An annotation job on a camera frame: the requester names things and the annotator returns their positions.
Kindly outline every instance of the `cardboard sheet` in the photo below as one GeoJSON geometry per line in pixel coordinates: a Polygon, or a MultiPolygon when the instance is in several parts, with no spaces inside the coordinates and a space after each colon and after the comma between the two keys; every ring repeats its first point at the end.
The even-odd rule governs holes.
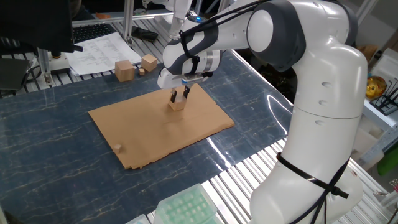
{"type": "MultiPolygon", "coordinates": [[[[182,94],[183,88],[177,91],[182,94]]],[[[183,110],[173,111],[169,98],[170,90],[158,90],[89,112],[111,148],[121,145],[116,155],[125,169],[141,168],[234,126],[199,85],[183,110]]]]}

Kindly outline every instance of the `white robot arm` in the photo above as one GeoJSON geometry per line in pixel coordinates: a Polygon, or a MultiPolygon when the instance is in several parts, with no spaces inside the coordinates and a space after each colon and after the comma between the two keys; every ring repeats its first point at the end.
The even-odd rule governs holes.
{"type": "Polygon", "coordinates": [[[184,23],[187,12],[191,7],[192,0],[142,0],[142,5],[147,8],[148,3],[150,2],[165,5],[167,10],[174,12],[169,36],[171,39],[179,38],[180,35],[178,32],[184,23]]]}
{"type": "Polygon", "coordinates": [[[166,46],[158,85],[185,85],[187,97],[192,84],[212,76],[225,49],[249,47],[276,70],[292,67],[298,87],[289,138],[252,194],[251,223],[334,222],[363,194],[346,168],[367,74],[366,59],[349,46],[358,29],[352,11],[332,1],[238,0],[203,21],[188,18],[182,38],[166,46]]]}

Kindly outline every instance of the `computer monitor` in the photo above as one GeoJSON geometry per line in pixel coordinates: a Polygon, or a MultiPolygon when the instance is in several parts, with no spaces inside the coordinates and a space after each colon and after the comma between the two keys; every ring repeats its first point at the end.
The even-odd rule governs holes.
{"type": "Polygon", "coordinates": [[[72,53],[69,4],[69,0],[0,0],[0,37],[18,40],[22,45],[72,53]]]}

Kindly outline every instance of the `small wooden cube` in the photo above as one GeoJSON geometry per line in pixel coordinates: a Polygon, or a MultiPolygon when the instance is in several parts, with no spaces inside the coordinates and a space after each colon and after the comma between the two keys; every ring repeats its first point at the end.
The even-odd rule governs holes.
{"type": "Polygon", "coordinates": [[[145,70],[147,70],[148,72],[152,71],[153,69],[155,69],[157,66],[157,59],[150,55],[147,54],[145,56],[142,57],[141,59],[141,67],[145,70]]]}
{"type": "Polygon", "coordinates": [[[187,104],[187,99],[183,95],[177,95],[174,103],[169,100],[169,105],[174,111],[182,110],[187,104]]]}
{"type": "Polygon", "coordinates": [[[129,60],[116,62],[114,65],[114,74],[119,82],[125,82],[134,79],[135,68],[129,60]]]}
{"type": "Polygon", "coordinates": [[[145,75],[145,69],[140,68],[139,69],[139,75],[145,75]]]}
{"type": "Polygon", "coordinates": [[[119,154],[122,151],[122,145],[117,144],[113,146],[112,150],[114,153],[119,154]]]}

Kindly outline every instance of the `keyboard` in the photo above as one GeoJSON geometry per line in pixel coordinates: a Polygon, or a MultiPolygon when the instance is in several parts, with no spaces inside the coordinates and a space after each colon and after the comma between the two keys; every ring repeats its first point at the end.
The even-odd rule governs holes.
{"type": "Polygon", "coordinates": [[[73,39],[76,44],[85,40],[91,40],[96,37],[112,34],[114,32],[116,32],[116,30],[113,29],[110,24],[95,24],[84,27],[75,27],[73,28],[73,39]]]}

